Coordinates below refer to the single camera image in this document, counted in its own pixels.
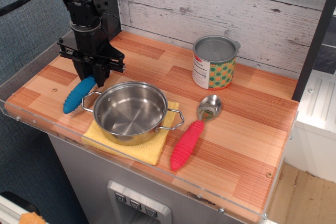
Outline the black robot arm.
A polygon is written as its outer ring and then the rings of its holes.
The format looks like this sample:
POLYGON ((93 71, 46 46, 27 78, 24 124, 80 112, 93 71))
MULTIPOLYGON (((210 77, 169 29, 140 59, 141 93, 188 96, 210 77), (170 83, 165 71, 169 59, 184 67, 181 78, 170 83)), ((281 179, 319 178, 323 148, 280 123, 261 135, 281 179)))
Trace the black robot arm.
POLYGON ((111 71, 124 72, 124 54, 110 44, 121 31, 117 0, 62 0, 74 37, 58 40, 60 55, 71 59, 81 80, 89 75, 103 87, 111 71))

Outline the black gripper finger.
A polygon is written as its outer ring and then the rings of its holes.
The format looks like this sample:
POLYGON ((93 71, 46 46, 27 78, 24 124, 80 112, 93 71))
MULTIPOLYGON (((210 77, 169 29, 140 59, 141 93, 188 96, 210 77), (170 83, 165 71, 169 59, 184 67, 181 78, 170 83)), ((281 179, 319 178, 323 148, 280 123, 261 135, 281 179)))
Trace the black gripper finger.
POLYGON ((78 61, 73 59, 73 65, 77 72, 77 75, 81 80, 93 75, 93 68, 92 65, 88 64, 87 62, 78 61))
POLYGON ((103 87, 105 81, 110 76, 110 69, 107 65, 102 65, 102 64, 97 63, 93 67, 93 75, 97 83, 97 86, 99 88, 103 87))

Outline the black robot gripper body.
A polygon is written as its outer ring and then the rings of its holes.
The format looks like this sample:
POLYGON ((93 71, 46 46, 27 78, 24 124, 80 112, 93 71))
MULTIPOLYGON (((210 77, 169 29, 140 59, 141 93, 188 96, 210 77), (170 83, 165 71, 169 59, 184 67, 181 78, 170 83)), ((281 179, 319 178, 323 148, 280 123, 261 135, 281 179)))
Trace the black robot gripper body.
POLYGON ((61 56, 87 62, 94 67, 99 63, 110 70, 124 72, 124 54, 111 46, 109 36, 101 26, 72 26, 73 36, 58 39, 61 56))

